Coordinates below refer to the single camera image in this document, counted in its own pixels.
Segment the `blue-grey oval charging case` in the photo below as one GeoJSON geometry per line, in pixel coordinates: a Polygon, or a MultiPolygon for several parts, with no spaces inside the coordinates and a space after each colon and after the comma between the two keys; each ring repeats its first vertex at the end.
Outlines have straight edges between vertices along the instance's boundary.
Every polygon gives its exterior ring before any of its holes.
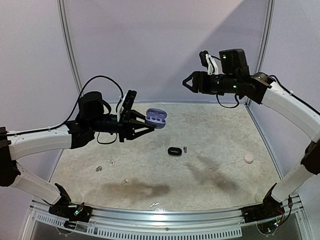
{"type": "Polygon", "coordinates": [[[167,121],[167,113],[162,109],[149,108],[146,111],[145,123],[153,125],[156,129],[165,127],[167,121]]]}

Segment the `black earbud charging case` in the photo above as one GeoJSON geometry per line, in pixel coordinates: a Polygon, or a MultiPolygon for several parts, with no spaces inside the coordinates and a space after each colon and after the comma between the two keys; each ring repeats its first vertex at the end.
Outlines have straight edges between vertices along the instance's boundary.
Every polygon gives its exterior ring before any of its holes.
{"type": "Polygon", "coordinates": [[[179,148],[179,147],[169,147],[167,149],[167,153],[170,155],[170,156],[181,156],[182,155],[182,149],[179,148]]]}

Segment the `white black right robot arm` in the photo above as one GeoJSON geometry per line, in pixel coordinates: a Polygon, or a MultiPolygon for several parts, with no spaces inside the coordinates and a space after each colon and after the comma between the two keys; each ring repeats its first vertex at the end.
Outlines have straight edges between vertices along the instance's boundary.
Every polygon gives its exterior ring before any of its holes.
{"type": "Polygon", "coordinates": [[[219,52],[221,73],[216,58],[206,50],[200,52],[199,57],[207,70],[194,71],[182,81],[184,87],[196,94],[247,97],[286,118],[310,139],[300,163],[269,190],[259,206],[260,216],[269,218],[278,210],[278,204],[310,177],[320,173],[320,113],[283,87],[274,75],[250,74],[245,51],[241,48],[219,52]]]}

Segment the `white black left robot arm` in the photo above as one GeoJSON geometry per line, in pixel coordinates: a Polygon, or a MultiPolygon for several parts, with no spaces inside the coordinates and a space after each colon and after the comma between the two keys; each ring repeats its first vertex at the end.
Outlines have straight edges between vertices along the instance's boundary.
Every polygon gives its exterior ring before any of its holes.
{"type": "Polygon", "coordinates": [[[8,132],[0,129],[0,185],[23,190],[50,205],[63,216],[74,213],[74,205],[66,190],[27,171],[20,158],[52,150],[77,149],[95,139],[95,133],[116,134],[119,141],[134,140],[155,130],[145,116],[132,109],[137,93],[129,90],[117,114],[98,91],[84,94],[78,100],[79,112],[74,120],[49,129],[8,132]]]}

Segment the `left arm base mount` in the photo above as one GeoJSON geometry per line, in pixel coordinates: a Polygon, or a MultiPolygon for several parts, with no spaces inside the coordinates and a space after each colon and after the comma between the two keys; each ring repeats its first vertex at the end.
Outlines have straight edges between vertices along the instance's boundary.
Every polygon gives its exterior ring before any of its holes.
{"type": "Polygon", "coordinates": [[[71,203],[70,205],[51,205],[48,212],[51,215],[68,219],[70,222],[88,223],[93,213],[91,206],[71,203]]]}

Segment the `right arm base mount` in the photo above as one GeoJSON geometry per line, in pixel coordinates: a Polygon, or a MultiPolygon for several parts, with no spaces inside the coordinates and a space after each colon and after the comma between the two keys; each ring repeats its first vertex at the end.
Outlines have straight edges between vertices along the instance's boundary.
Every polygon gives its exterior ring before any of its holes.
{"type": "Polygon", "coordinates": [[[275,218],[285,213],[283,204],[272,197],[265,198],[262,203],[242,207],[240,211],[246,224],[275,218]]]}

